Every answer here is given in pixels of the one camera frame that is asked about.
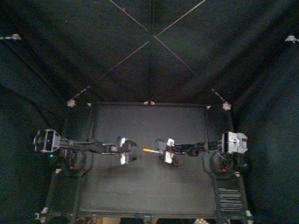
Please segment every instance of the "diagonal cable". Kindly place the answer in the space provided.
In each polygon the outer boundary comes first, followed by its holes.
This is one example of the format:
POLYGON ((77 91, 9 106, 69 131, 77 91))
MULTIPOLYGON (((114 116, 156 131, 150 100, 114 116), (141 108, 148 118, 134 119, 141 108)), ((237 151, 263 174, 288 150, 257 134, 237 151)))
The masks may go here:
POLYGON ((158 37, 205 1, 200 1, 154 36, 158 37))
POLYGON ((114 1, 108 0, 125 14, 126 16, 144 28, 146 32, 149 32, 145 27, 137 22, 137 20, 126 13, 126 11, 114 3, 114 1))
POLYGON ((113 67, 110 67, 109 69, 108 69, 108 71, 94 80, 94 82, 93 82, 93 84, 90 84, 89 86, 86 86, 86 87, 84 87, 80 91, 78 91, 78 93, 77 94, 74 94, 73 96, 72 96, 72 98, 70 99, 76 99, 89 88, 92 88, 92 86, 96 84, 96 82, 98 82, 142 48, 144 48, 144 46, 146 45, 149 43, 149 41, 146 41, 141 46, 138 46, 134 50, 133 50, 133 52, 130 52, 126 56, 125 56, 125 58, 121 60, 121 61, 118 61, 117 63, 116 63, 116 65, 113 66, 113 67))
MULTIPOLYGON (((162 45, 162 47, 170 52, 172 56, 184 64, 184 66, 188 68, 188 70, 196 75, 200 76, 193 70, 192 68, 187 65, 187 63, 183 61, 183 59, 176 55, 176 53, 172 51, 172 49, 165 45, 165 43, 156 37, 153 36, 153 38, 157 40, 157 42, 162 45)), ((220 96, 219 92, 211 88, 211 91, 213 92, 213 94, 220 98, 220 100, 223 102, 225 102, 225 99, 220 96)))

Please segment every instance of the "black fabric ceiling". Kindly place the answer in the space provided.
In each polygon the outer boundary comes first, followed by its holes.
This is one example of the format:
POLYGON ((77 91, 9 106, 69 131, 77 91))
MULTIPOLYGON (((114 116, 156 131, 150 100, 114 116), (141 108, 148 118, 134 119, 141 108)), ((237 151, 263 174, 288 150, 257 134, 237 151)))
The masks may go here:
POLYGON ((212 89, 233 102, 299 21, 297 0, 4 0, 1 6, 62 98, 81 102, 219 103, 212 89))

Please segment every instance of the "metal bracket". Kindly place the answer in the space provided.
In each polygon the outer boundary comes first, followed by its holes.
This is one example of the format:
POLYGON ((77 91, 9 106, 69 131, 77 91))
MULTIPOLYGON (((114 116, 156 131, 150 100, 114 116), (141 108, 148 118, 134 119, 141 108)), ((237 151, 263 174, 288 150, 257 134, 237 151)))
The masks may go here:
POLYGON ((144 224, 150 224, 153 216, 149 213, 138 213, 138 214, 134 215, 134 218, 136 219, 142 219, 144 224))

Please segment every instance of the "black fabric wall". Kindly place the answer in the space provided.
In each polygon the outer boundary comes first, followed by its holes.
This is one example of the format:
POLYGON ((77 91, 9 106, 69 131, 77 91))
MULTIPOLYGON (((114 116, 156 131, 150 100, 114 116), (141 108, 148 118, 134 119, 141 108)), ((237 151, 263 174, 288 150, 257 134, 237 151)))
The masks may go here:
POLYGON ((255 223, 299 223, 299 45, 284 45, 236 102, 249 139, 247 198, 255 223))
MULTIPOLYGON (((12 30, 0 28, 1 36, 12 30)), ((65 106, 25 44, 1 41, 0 58, 0 223, 25 224, 44 207, 50 174, 33 136, 61 131, 65 106)))

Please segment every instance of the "orange object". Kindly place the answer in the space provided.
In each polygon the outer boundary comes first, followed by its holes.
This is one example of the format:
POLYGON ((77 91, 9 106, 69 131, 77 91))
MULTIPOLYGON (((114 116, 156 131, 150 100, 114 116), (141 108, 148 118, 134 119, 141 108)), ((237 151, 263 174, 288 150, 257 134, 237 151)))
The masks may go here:
POLYGON ((142 151, 145 151, 145 152, 153 152, 153 153, 158 153, 160 154, 160 151, 158 150, 142 149, 142 151))

